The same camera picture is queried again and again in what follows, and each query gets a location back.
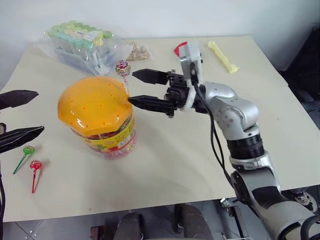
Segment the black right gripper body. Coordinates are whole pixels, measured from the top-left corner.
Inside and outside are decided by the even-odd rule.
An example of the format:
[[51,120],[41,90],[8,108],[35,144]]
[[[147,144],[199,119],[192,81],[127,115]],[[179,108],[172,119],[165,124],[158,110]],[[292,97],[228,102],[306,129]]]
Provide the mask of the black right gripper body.
[[174,71],[168,71],[166,78],[169,87],[164,99],[170,103],[173,109],[172,116],[176,110],[189,111],[194,103],[194,88],[190,86],[190,81],[186,81],[183,75],[176,74]]

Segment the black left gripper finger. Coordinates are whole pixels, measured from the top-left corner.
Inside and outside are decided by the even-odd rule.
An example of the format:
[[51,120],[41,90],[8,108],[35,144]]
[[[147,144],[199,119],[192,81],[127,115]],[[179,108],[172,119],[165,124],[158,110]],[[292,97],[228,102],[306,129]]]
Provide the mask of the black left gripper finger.
[[32,90],[12,90],[0,94],[0,109],[15,108],[25,105],[39,95]]
[[19,128],[0,135],[0,153],[18,148],[35,138],[45,130],[44,126]]

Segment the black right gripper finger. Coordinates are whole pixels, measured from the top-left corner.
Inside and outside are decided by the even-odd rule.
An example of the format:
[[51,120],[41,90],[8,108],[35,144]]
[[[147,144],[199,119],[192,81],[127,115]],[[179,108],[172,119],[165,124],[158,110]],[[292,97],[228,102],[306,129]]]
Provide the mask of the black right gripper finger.
[[150,112],[164,113],[173,115],[176,108],[168,100],[159,99],[155,96],[139,95],[128,98],[128,101],[137,108]]
[[134,71],[132,76],[147,84],[166,85],[168,82],[168,73],[153,69],[140,69]]

